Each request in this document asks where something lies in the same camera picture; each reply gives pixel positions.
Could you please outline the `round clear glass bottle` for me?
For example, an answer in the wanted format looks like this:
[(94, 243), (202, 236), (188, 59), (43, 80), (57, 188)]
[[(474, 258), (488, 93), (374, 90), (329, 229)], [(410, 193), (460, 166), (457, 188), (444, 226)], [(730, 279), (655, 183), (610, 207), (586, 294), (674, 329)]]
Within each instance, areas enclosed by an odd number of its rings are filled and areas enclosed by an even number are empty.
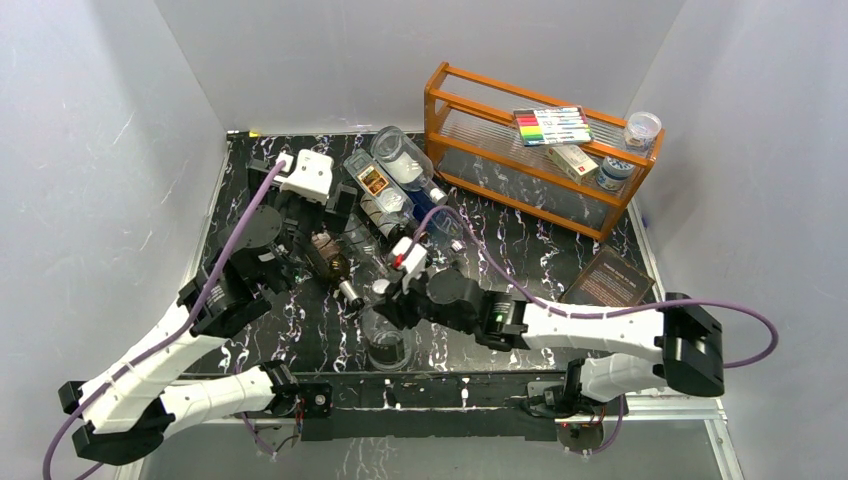
[(370, 287), (369, 303), (362, 311), (361, 329), (370, 364), (377, 370), (399, 371), (409, 363), (412, 350), (409, 330), (400, 330), (373, 305), (385, 293), (389, 281), (377, 279)]

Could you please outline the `square clear liquor bottle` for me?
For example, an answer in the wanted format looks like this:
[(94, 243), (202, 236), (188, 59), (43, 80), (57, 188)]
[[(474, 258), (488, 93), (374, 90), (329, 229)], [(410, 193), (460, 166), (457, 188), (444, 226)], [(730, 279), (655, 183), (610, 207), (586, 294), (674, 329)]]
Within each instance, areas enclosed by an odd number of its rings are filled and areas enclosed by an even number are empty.
[(356, 149), (343, 165), (364, 196), (391, 220), (414, 220), (412, 201), (391, 176), (364, 149)]

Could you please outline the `dark olive wine bottle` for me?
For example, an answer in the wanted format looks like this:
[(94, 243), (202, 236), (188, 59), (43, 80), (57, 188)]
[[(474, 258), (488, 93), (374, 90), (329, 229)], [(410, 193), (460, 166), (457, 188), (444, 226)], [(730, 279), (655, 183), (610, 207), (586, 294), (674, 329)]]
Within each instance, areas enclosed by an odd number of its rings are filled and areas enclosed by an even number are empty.
[(404, 237), (411, 238), (415, 230), (418, 228), (414, 220), (410, 220), (404, 215), (395, 212), (383, 212), (377, 206), (369, 206), (367, 216), (375, 225), (379, 233), (391, 244), (394, 245)]

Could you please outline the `blue glass bottle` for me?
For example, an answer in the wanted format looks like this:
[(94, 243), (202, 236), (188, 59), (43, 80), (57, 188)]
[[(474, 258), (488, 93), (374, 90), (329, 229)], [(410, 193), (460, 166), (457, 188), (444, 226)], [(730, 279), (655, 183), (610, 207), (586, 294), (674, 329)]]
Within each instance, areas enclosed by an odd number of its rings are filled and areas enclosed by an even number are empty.
[[(423, 221), (432, 209), (445, 205), (448, 201), (447, 194), (439, 187), (407, 191), (407, 195), (414, 204), (413, 215), (419, 222)], [(455, 254), (463, 253), (466, 249), (462, 227), (445, 211), (434, 214), (425, 230), (431, 242), (440, 248), (449, 248)]]

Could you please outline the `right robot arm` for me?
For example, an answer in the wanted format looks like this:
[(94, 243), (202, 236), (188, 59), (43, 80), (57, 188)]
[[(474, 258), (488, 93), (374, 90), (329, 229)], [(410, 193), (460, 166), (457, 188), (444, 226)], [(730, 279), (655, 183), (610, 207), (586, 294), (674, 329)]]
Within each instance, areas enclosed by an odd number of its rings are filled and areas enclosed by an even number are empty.
[(721, 324), (703, 308), (537, 305), (515, 294), (484, 290), (448, 269), (428, 276), (402, 272), (375, 282), (375, 310), (398, 329), (427, 320), (474, 338), (492, 350), (570, 348), (604, 352), (573, 361), (563, 387), (577, 414), (622, 394), (669, 387), (697, 397), (725, 392)]

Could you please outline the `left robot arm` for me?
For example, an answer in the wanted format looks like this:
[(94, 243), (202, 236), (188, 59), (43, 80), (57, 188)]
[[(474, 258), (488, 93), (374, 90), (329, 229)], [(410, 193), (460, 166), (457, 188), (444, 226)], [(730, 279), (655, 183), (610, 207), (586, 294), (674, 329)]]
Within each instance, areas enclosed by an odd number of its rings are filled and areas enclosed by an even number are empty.
[(279, 156), (224, 245), (157, 324), (97, 377), (59, 389), (62, 432), (78, 457), (130, 464), (178, 432), (246, 412), (300, 421), (330, 415), (331, 386), (298, 381), (280, 360), (192, 384), (179, 378), (298, 284), (316, 233), (345, 226), (354, 194), (332, 184), (330, 156), (305, 149)]

